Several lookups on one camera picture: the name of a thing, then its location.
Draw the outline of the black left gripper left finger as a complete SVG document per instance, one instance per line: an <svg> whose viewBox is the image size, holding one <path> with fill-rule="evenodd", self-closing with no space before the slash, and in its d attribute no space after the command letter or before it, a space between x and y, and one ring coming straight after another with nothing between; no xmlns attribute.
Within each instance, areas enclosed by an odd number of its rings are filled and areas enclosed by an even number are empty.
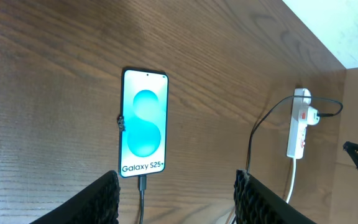
<svg viewBox="0 0 358 224"><path fill-rule="evenodd" d="M34 223L118 224L120 189L117 173L110 170L56 209L36 219Z"/></svg>

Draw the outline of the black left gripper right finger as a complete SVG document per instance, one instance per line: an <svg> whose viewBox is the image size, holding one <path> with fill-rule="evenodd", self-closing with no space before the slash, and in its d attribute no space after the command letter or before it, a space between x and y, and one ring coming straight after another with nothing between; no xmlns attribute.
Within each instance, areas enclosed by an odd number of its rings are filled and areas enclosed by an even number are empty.
<svg viewBox="0 0 358 224"><path fill-rule="evenodd" d="M234 204L239 224L314 224L246 170L236 170Z"/></svg>

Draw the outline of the blue Galaxy smartphone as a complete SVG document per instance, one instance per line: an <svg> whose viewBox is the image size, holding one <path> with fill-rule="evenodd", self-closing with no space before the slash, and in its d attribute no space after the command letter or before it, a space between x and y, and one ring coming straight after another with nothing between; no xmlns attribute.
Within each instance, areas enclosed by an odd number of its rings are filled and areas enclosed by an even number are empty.
<svg viewBox="0 0 358 224"><path fill-rule="evenodd" d="M169 78L165 72L123 68L118 118L121 177L165 170L168 94Z"/></svg>

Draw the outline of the white USB charger plug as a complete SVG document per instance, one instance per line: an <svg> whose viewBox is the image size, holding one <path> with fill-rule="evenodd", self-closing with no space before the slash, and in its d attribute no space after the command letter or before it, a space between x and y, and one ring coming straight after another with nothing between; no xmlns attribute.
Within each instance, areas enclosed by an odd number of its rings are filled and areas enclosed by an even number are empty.
<svg viewBox="0 0 358 224"><path fill-rule="evenodd" d="M305 125L316 125L319 123L318 110L312 106L301 106L298 113L298 122Z"/></svg>

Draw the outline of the white power strip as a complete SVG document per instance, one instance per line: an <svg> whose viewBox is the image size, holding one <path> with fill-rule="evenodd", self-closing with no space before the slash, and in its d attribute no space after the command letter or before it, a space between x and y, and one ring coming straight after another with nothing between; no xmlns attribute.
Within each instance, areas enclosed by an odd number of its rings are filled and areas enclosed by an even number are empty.
<svg viewBox="0 0 358 224"><path fill-rule="evenodd" d="M311 103L311 93L307 88L296 88L291 108L290 130L288 135L287 157L301 159L304 153L306 138L306 123L299 122L302 109L307 109Z"/></svg>

